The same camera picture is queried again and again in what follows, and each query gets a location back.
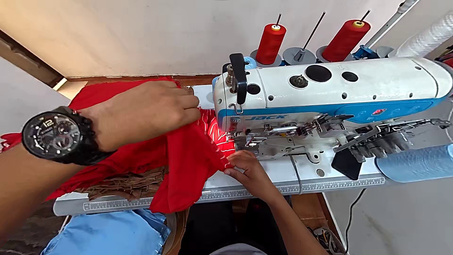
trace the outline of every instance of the black watch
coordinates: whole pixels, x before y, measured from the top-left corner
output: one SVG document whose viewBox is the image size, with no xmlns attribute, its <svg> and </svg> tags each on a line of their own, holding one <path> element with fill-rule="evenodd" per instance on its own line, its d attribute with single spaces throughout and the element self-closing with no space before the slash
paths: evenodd
<svg viewBox="0 0 453 255">
<path fill-rule="evenodd" d="M 91 166 L 114 152 L 102 152 L 92 121 L 66 106 L 38 114 L 25 124 L 22 144 L 31 154 L 63 164 Z"/>
</svg>

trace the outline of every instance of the blue trim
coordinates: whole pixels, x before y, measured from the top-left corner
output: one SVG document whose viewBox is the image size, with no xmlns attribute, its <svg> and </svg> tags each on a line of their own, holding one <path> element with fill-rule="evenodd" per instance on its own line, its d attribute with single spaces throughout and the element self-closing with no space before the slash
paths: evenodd
<svg viewBox="0 0 453 255">
<path fill-rule="evenodd" d="M 365 124 L 422 112 L 428 108 L 431 108 L 439 104 L 446 97 L 447 95 L 442 98 L 429 98 L 429 99 L 245 109 L 244 113 L 241 114 L 240 116 L 308 113 L 308 112 L 327 113 L 332 116 L 336 114 L 352 114 L 355 117 L 348 119 L 348 121 Z M 386 110 L 380 115 L 372 115 L 372 113 L 378 109 Z M 227 116 L 238 116 L 238 115 L 232 109 L 221 109 L 218 112 L 217 116 L 217 120 L 220 126 L 222 126 L 223 119 Z"/>
</svg>

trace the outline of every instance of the ruler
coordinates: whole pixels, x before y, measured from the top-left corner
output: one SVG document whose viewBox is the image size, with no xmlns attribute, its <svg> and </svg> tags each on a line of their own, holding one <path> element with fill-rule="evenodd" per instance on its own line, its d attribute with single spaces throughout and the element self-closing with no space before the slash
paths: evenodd
<svg viewBox="0 0 453 255">
<path fill-rule="evenodd" d="M 322 191 L 338 188 L 350 188 L 350 187 L 361 187 L 370 185 L 385 184 L 386 179 L 384 177 L 364 178 L 357 181 L 344 180 L 344 181 L 327 181 L 318 183 L 307 183 L 301 184 L 300 188 L 304 191 Z"/>
<path fill-rule="evenodd" d="M 385 183 L 384 177 L 364 178 L 357 181 L 344 180 L 344 181 L 327 181 L 309 184 L 286 185 L 277 186 L 277 189 L 283 195 L 300 194 L 304 191 L 323 191 L 337 188 L 360 187 L 379 185 Z M 244 199 L 250 198 L 252 195 L 246 189 L 231 190 L 231 191 L 203 191 L 199 201 L 216 201 L 216 200 L 229 200 L 229 199 Z M 148 208 L 153 200 L 152 197 L 140 198 L 138 200 L 127 201 L 112 200 L 112 201 L 97 201 L 83 203 L 83 210 L 85 213 L 95 213 L 103 211 L 120 211 L 130 210 L 137 208 Z"/>
<path fill-rule="evenodd" d="M 83 203 L 83 210 L 90 213 L 90 211 L 98 210 L 130 210 L 133 207 L 147 208 L 153 200 L 152 197 L 144 197 L 133 201 L 123 200 L 111 200 L 111 201 L 99 201 L 99 202 L 87 202 Z"/>
<path fill-rule="evenodd" d="M 277 189 L 282 194 L 298 194 L 300 192 L 299 185 L 277 186 Z M 218 200 L 218 199 L 235 199 L 252 197 L 252 194 L 246 189 L 232 191 L 203 191 L 199 201 Z"/>
</svg>

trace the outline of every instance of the red fabric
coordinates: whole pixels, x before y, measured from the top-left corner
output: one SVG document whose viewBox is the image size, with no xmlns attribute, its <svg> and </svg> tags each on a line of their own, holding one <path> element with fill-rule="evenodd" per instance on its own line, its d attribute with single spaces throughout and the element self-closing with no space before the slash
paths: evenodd
<svg viewBox="0 0 453 255">
<path fill-rule="evenodd" d="M 147 81 L 168 80 L 167 77 L 134 82 L 100 83 L 83 88 L 69 107 L 74 110 L 104 102 L 118 93 Z M 171 213 L 189 208 L 201 196 L 204 182 L 217 170 L 229 165 L 226 157 L 232 154 L 234 143 L 227 142 L 225 133 L 217 127 L 213 110 L 200 109 L 202 117 L 192 124 L 163 136 L 122 146 L 113 155 L 94 166 L 84 168 L 62 184 L 48 198 L 53 199 L 77 188 L 89 187 L 117 173 L 143 173 L 149 169 L 168 166 L 150 209 Z M 3 151 L 20 143 L 20 133 L 1 136 Z"/>
</svg>

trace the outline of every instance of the black knob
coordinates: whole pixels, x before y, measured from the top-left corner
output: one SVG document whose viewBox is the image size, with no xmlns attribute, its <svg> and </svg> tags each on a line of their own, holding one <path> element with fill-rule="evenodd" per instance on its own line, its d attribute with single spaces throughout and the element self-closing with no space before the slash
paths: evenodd
<svg viewBox="0 0 453 255">
<path fill-rule="evenodd" d="M 236 85 L 237 88 L 237 103 L 243 104 L 245 103 L 247 97 L 247 76 L 244 55 L 242 55 L 242 53 L 231 54 L 230 61 L 235 78 L 234 85 Z"/>
<path fill-rule="evenodd" d="M 289 83 L 296 88 L 305 88 L 308 86 L 308 80 L 302 75 L 291 76 Z"/>
</svg>

